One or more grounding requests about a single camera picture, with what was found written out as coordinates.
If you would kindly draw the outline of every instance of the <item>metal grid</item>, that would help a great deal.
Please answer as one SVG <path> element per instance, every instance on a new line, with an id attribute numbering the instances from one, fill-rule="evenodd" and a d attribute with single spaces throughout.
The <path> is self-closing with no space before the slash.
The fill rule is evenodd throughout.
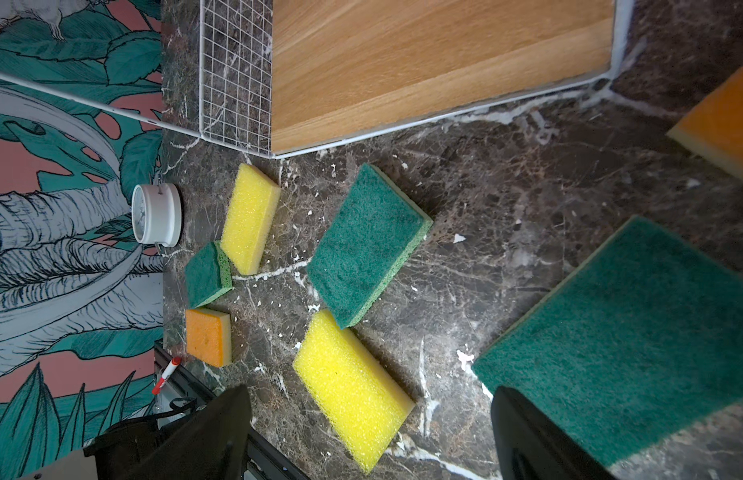
<path id="1" fill-rule="evenodd" d="M 199 132 L 270 158 L 272 2 L 201 0 Z"/>

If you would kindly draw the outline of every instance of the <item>sponge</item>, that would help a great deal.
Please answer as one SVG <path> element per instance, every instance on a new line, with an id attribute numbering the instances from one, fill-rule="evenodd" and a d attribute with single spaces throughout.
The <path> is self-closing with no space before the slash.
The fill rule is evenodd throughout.
<path id="1" fill-rule="evenodd" d="M 668 136 L 743 181 L 743 67 L 688 112 Z"/>
<path id="2" fill-rule="evenodd" d="M 231 363 L 230 315 L 208 308 L 185 310 L 187 352 L 209 365 Z"/>
<path id="3" fill-rule="evenodd" d="M 232 290 L 230 262 L 220 242 L 209 242 L 188 261 L 185 286 L 190 308 L 204 306 Z"/>
<path id="4" fill-rule="evenodd" d="M 743 278 L 635 216 L 473 371 L 611 465 L 743 398 Z"/>
<path id="5" fill-rule="evenodd" d="M 341 328 L 358 323 L 431 225 L 378 168 L 361 166 L 307 267 Z"/>
<path id="6" fill-rule="evenodd" d="M 313 316 L 294 370 L 369 473 L 415 403 L 328 310 Z"/>
<path id="7" fill-rule="evenodd" d="M 238 168 L 220 245 L 242 275 L 256 274 L 260 268 L 280 195 L 278 185 L 256 167 Z"/>

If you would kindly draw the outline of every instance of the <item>brown marble surface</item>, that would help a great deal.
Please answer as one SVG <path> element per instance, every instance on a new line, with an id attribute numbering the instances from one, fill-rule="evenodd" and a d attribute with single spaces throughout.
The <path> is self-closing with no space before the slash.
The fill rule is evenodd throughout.
<path id="1" fill-rule="evenodd" d="M 164 0 L 164 22 L 164 120 L 192 128 L 197 0 Z M 166 253 L 167 349 L 184 353 L 184 266 L 220 237 L 236 169 L 250 161 L 283 189 L 265 274 L 235 280 L 213 303 L 234 319 L 235 363 L 187 365 L 217 392 L 250 386 L 255 428 L 311 478 L 364 478 L 291 363 L 322 307 L 298 265 L 315 251 L 358 167 L 373 163 L 434 226 L 355 328 L 417 402 L 370 478 L 497 478 L 490 399 L 457 351 L 477 356 L 632 214 L 743 275 L 743 183 L 664 136 L 743 64 L 743 2 L 638 1 L 629 50 L 613 84 L 286 160 L 247 158 L 166 131 L 166 181 L 178 185 L 185 209 L 180 244 Z M 454 243 L 457 234 L 465 240 Z M 743 478 L 743 401 L 612 471 Z"/>

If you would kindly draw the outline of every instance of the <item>green scouring pad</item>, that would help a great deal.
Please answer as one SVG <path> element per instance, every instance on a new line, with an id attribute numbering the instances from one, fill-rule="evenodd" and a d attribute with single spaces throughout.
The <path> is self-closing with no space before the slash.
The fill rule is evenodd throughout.
<path id="1" fill-rule="evenodd" d="M 340 328 L 358 323 L 431 225 L 378 168 L 361 166 L 307 267 Z"/>
<path id="2" fill-rule="evenodd" d="M 473 371 L 611 465 L 743 398 L 743 279 L 635 216 Z"/>
<path id="3" fill-rule="evenodd" d="M 220 242 L 209 242 L 185 265 L 185 286 L 190 308 L 211 303 L 232 290 L 230 261 Z"/>

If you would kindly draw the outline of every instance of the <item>tropical wallpaper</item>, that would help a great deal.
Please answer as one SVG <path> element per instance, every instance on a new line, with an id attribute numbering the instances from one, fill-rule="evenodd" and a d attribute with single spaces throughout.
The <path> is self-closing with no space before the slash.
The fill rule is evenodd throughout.
<path id="1" fill-rule="evenodd" d="M 0 0 L 0 71 L 160 119 L 159 0 Z M 153 396 L 162 264 L 131 230 L 161 130 L 0 80 L 0 480 Z"/>

